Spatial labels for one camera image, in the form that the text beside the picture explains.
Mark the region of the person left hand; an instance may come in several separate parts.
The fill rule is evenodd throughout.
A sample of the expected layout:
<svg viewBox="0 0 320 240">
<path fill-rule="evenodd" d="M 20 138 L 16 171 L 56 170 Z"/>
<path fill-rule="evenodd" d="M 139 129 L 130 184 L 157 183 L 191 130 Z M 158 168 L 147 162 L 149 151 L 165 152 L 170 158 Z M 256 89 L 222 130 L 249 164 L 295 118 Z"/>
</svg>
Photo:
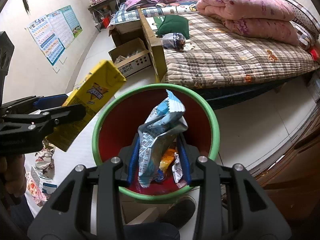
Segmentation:
<svg viewBox="0 0 320 240">
<path fill-rule="evenodd" d="M 15 197 L 24 195 L 27 182 L 25 177 L 25 155 L 17 155 L 10 163 L 1 158 L 1 184 L 9 194 Z"/>
</svg>

